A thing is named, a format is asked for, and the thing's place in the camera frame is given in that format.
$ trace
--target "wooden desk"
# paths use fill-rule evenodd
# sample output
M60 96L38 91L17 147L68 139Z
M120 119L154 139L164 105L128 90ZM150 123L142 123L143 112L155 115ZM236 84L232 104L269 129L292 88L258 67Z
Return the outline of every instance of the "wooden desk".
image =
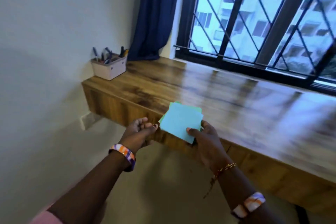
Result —
M335 98L166 58L128 62L112 81L92 77L82 85L91 112L124 126L144 116L157 123L170 102L201 107L257 186L336 217ZM153 139L196 157L166 132Z

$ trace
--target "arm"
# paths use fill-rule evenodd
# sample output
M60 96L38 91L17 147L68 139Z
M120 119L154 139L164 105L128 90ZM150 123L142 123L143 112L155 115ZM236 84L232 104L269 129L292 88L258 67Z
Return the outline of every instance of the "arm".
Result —
M120 140L134 154L146 145L145 138L157 130L147 118L137 119L127 128ZM130 163L119 152L112 151L75 187L57 200L48 211L67 224L91 223L107 196L111 192L119 175Z
M202 132L187 128L189 135L194 136L198 143L198 152L202 162L215 174L232 159L226 154L216 130L206 121L202 121ZM221 172L218 182L231 210L251 196L256 190L237 166ZM282 223L264 203L244 218L241 223Z

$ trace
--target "navy blue curtain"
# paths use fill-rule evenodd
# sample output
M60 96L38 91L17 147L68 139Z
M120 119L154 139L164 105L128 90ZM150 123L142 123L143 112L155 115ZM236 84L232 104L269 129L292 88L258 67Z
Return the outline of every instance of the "navy blue curtain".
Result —
M173 26L176 0L141 0L128 60L156 60Z

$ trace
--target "stack of sticky notes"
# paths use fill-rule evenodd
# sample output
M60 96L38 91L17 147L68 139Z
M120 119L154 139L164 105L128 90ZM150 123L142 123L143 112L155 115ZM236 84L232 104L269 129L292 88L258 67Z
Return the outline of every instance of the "stack of sticky notes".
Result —
M194 137L188 135L186 129L201 130L202 118L201 108L175 102L170 103L168 111L162 116L159 123L162 130L192 144Z

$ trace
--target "pen holder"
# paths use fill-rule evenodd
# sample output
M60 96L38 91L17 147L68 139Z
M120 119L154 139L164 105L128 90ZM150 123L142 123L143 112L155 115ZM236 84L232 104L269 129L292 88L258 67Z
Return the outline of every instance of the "pen holder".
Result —
M120 58L119 55L113 54L111 60L112 61L109 64L105 65L96 61L96 59L92 59L91 64L94 75L106 80L112 80L118 75L126 72L127 56Z

